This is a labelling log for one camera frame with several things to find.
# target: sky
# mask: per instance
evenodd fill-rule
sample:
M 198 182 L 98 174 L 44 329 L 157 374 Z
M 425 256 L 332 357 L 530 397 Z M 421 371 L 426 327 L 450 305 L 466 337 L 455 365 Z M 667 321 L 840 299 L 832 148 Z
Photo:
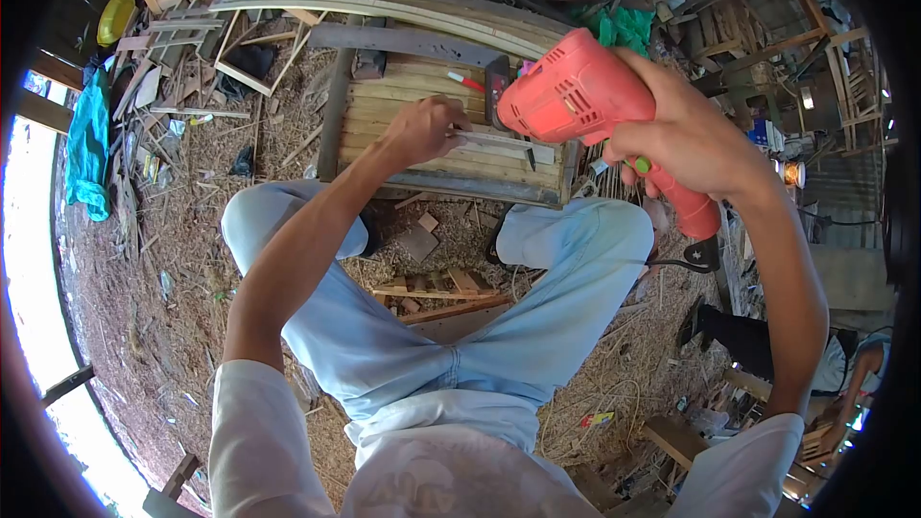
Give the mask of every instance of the sky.
M 65 91 L 53 84 L 49 98 L 63 103 Z M 19 343 L 40 393 L 77 370 L 61 316 L 51 250 L 49 201 L 57 136 L 16 118 L 3 181 L 9 300 Z M 63 252 L 65 264 L 68 255 L 69 250 Z M 83 478 L 100 500 L 115 501 L 122 516 L 148 518 L 141 509 L 148 486 L 115 443 L 86 387 L 61 398 L 47 413 L 68 452 L 87 465 Z

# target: green drill button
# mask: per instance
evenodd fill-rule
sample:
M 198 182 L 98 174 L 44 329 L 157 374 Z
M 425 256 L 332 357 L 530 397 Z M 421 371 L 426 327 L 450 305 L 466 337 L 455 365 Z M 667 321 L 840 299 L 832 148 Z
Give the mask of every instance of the green drill button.
M 636 168 L 639 173 L 644 175 L 647 172 L 649 172 L 649 169 L 652 168 L 652 163 L 645 156 L 637 156 L 637 163 L 635 165 L 630 165 L 630 166 Z

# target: green plastic bag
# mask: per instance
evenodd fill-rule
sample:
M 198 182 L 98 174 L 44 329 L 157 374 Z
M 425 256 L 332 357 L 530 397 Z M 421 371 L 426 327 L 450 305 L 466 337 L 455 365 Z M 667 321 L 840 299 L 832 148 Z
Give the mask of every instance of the green plastic bag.
M 91 221 L 109 218 L 109 193 L 105 188 L 109 161 L 109 78 L 102 67 L 76 100 L 74 119 L 67 132 L 64 170 L 67 204 L 83 202 Z
M 577 10 L 574 16 L 578 19 L 589 8 Z M 654 12 L 635 11 L 619 6 L 614 15 L 609 9 L 599 10 L 586 21 L 586 27 L 593 32 L 603 47 L 627 47 L 649 58 L 649 32 L 655 16 Z

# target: person's leg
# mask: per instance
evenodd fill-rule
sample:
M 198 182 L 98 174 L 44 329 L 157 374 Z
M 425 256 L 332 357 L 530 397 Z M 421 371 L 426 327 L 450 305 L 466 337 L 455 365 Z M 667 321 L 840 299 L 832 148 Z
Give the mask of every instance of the person's leg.
M 734 317 L 713 306 L 701 305 L 697 310 L 695 334 L 698 332 L 718 340 L 745 370 L 759 378 L 774 381 L 771 337 L 764 320 Z
M 278 229 L 324 186 L 315 180 L 259 185 L 237 193 L 227 204 L 221 229 L 244 276 Z M 360 254 L 366 243 L 365 225 L 356 219 L 336 259 Z M 337 262 L 288 320 L 282 337 L 353 420 L 373 416 L 403 397 L 439 388 L 454 362 L 450 348 L 407 328 Z
M 642 209 L 619 200 L 574 200 L 562 211 L 516 205 L 496 240 L 501 260 L 548 269 L 531 291 L 457 344 L 457 386 L 539 406 L 595 348 L 652 248 Z

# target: drill handle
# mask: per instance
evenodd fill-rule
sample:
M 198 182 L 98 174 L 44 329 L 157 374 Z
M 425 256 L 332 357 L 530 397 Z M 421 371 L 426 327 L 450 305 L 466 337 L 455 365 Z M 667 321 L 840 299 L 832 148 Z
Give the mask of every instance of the drill handle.
M 706 194 L 681 185 L 661 166 L 645 157 L 627 159 L 640 177 L 650 179 L 675 208 L 678 230 L 695 240 L 706 240 L 720 231 L 720 207 Z M 637 167 L 637 161 L 643 162 Z

